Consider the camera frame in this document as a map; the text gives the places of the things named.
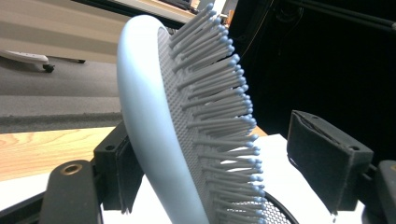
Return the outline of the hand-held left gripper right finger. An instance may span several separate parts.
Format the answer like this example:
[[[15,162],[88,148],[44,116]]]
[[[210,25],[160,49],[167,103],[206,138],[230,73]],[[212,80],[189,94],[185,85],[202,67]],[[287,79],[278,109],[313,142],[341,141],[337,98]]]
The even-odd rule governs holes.
[[[287,156],[329,212],[335,214],[356,208],[358,177],[368,170],[374,152],[325,119],[294,110]]]

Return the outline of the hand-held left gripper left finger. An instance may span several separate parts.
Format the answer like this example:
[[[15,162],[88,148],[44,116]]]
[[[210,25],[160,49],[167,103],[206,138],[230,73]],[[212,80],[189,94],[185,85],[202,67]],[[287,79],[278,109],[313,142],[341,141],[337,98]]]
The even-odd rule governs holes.
[[[131,213],[144,172],[123,122],[94,149],[93,155],[100,203],[105,210]]]

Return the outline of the light blue hairbrush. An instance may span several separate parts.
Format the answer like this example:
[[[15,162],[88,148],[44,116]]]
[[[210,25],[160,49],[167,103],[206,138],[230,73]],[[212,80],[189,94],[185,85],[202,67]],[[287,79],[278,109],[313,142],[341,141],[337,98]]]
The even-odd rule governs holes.
[[[256,120],[239,61],[211,5],[174,34],[149,15],[121,31],[125,128],[173,224],[266,224]]]

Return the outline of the black mesh pen holder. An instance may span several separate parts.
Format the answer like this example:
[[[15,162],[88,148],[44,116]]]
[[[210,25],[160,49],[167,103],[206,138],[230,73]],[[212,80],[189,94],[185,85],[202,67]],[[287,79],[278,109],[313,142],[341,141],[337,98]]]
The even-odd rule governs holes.
[[[280,201],[267,192],[258,202],[236,202],[225,205],[225,208],[229,216],[242,217],[241,224],[300,224]]]

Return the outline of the white table mat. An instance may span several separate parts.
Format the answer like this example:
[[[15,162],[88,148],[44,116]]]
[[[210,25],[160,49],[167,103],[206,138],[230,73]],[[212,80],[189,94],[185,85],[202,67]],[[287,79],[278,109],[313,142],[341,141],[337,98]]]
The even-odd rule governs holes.
[[[68,161],[85,160],[97,140],[0,139],[0,211],[43,192],[50,171]],[[259,138],[264,189],[284,205],[299,224],[361,224],[363,204],[352,212],[332,215],[304,177],[289,163],[287,140],[279,134]],[[105,211],[105,224],[172,224],[147,179],[142,180],[133,211]]]

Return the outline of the black curtain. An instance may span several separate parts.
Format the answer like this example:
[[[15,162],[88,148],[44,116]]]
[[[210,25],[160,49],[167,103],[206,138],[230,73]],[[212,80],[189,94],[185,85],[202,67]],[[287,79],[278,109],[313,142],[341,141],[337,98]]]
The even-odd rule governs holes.
[[[326,119],[396,160],[396,31],[326,12],[336,7],[396,23],[396,0],[238,0],[230,27],[254,116],[286,135],[290,114]]]

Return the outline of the black metal stand bar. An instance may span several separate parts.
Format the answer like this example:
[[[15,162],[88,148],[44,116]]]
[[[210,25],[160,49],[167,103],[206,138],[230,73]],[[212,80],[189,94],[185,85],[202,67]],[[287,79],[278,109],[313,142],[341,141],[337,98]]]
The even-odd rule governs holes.
[[[357,11],[326,5],[314,0],[284,0],[298,7],[309,8],[317,12],[325,13],[347,21],[353,21],[360,25],[369,26],[378,30],[396,34],[396,21],[390,21]]]

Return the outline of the white chair base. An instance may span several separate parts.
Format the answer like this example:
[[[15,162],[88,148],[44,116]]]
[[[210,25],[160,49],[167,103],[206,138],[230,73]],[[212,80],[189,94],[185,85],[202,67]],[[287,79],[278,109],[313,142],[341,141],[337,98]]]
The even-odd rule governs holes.
[[[45,55],[0,49],[0,56],[22,63],[41,64],[48,73],[54,70],[54,65],[49,63],[49,59]]]

